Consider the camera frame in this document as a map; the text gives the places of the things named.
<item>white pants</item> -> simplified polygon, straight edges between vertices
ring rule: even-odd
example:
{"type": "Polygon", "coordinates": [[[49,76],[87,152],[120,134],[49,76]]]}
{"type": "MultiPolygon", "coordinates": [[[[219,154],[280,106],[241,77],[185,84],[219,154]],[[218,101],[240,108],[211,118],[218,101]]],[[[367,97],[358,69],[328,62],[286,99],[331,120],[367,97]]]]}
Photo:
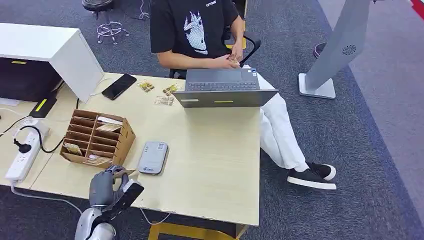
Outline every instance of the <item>white pants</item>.
{"type": "MultiPolygon", "coordinates": [[[[260,89],[275,89],[259,73],[260,89]]],[[[260,108],[260,147],[281,168],[292,169],[305,164],[305,156],[296,140],[287,112],[286,101],[275,94],[260,108]]]]}

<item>white power strip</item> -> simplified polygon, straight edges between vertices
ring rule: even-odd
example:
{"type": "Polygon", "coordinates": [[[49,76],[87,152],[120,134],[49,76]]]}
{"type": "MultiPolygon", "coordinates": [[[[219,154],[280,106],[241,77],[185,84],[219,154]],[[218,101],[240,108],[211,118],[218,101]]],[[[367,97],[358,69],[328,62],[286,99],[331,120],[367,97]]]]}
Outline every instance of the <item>white power strip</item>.
{"type": "MultiPolygon", "coordinates": [[[[49,128],[47,126],[35,119],[26,122],[25,125],[31,125],[38,128],[43,139],[49,131],[49,128]]],[[[9,170],[7,171],[6,176],[4,176],[4,178],[9,179],[11,181],[22,182],[30,171],[31,166],[33,165],[33,162],[41,149],[39,135],[35,129],[30,130],[28,136],[25,139],[24,144],[31,145],[31,150],[27,153],[21,153],[18,151],[13,163],[9,167],[9,170]]]]}

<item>black smartphone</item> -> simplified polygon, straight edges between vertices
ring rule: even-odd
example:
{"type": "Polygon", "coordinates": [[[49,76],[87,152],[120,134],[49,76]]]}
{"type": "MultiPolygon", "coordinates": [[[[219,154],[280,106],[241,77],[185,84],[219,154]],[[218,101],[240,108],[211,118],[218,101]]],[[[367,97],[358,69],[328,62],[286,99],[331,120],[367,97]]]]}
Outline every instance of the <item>black smartphone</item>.
{"type": "Polygon", "coordinates": [[[136,81],[137,78],[125,73],[118,80],[108,86],[104,91],[102,91],[101,94],[110,100],[115,100],[136,81]]]}

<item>laptop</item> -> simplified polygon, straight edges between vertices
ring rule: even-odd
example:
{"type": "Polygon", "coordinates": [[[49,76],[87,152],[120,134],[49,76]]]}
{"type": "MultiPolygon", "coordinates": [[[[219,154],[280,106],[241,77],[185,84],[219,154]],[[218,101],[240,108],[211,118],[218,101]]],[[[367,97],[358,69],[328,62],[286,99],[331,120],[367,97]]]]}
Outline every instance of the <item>laptop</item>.
{"type": "Polygon", "coordinates": [[[262,107],[278,89],[260,89],[256,69],[189,69],[185,91],[173,93],[184,108],[262,107]]]}

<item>white shoe sole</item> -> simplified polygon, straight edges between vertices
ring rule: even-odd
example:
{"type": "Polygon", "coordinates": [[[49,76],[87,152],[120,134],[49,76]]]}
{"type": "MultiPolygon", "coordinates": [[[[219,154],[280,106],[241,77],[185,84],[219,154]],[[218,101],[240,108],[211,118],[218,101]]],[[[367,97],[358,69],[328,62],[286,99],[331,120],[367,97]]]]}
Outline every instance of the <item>white shoe sole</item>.
{"type": "Polygon", "coordinates": [[[315,181],[306,181],[294,177],[287,177],[287,182],[297,185],[302,185],[310,188],[315,189],[325,189],[325,190],[335,190],[336,185],[334,183],[322,183],[322,182],[315,182],[315,181]]]}
{"type": "Polygon", "coordinates": [[[333,179],[336,176],[336,168],[328,165],[328,164],[324,164],[325,166],[329,166],[331,168],[331,172],[328,176],[324,177],[324,180],[326,181],[330,181],[331,179],[333,179]]]}

